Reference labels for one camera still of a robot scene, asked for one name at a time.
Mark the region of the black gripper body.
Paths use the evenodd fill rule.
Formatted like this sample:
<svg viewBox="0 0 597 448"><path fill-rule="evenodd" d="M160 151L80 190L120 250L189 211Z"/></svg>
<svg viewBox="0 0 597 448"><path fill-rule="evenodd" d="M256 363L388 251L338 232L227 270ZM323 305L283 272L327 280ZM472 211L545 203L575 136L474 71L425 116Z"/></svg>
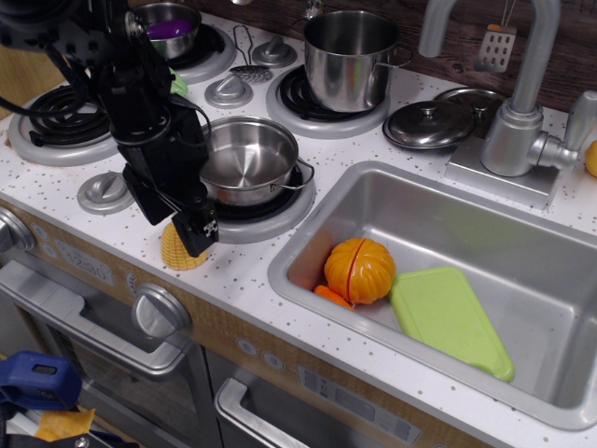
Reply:
<svg viewBox="0 0 597 448"><path fill-rule="evenodd" d="M197 226L215 220L215 207L200 181L208 160L207 132L199 120L203 111L180 95L150 110L157 121L138 130L131 119L111 126L132 197L153 225L174 213Z"/></svg>

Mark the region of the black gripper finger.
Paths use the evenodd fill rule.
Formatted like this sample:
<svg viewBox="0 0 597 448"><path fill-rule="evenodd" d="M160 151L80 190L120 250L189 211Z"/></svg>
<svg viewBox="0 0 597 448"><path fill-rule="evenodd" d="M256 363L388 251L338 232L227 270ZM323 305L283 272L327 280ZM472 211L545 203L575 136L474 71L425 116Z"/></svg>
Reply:
<svg viewBox="0 0 597 448"><path fill-rule="evenodd" d="M197 258L219 241L219 228L215 212L196 216L178 212L172 222L187 253Z"/></svg>

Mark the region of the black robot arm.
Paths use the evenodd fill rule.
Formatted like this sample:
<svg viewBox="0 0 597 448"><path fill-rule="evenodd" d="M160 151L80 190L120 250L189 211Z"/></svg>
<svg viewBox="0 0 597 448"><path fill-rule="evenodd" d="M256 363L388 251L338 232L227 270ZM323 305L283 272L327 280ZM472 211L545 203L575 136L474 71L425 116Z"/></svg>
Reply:
<svg viewBox="0 0 597 448"><path fill-rule="evenodd" d="M76 92L105 112L126 161L123 177L153 225L170 217L187 253L218 240L200 180L208 161L200 109L174 94L174 76L124 1L4 1L1 43L45 53Z"/></svg>

